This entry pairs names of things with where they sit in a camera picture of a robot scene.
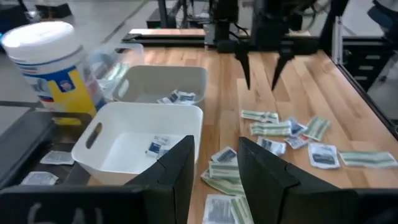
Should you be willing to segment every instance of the wooden tabletop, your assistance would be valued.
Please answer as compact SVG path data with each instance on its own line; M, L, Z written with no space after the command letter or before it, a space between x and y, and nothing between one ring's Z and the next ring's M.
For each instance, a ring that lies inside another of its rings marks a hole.
M201 30L145 30L161 34L201 34ZM372 109L336 68L328 56L297 57L282 72L274 91L270 85L277 54L251 52L251 89L248 90L239 62L232 54L191 48L145 48L148 65L200 66L208 71L203 131L197 177L193 188L189 223L201 223L206 196L220 194L200 180L211 155L226 146L238 149L238 137L253 141L250 120L241 119L241 110L278 112L280 119L294 116L307 124L317 115L331 121L322 142L340 151L389 151L398 158L398 143ZM282 141L282 138L270 138ZM287 148L282 159L341 188L398 187L397 169L346 167L322 170L310 165L307 147Z

